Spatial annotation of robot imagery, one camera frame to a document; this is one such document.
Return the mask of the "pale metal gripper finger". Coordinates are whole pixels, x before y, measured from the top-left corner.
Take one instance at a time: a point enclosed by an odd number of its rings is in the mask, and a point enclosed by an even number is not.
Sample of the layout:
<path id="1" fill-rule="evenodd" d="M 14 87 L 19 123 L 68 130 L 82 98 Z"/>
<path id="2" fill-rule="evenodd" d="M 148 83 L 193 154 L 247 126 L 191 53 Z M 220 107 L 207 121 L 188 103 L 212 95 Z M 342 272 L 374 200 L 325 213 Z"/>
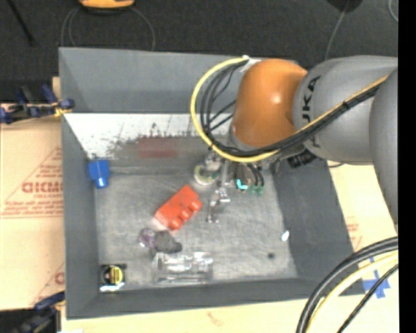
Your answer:
<path id="1" fill-rule="evenodd" d="M 220 214 L 230 204 L 230 197 L 226 189 L 217 189 L 209 197 L 207 222 L 218 223 Z"/>

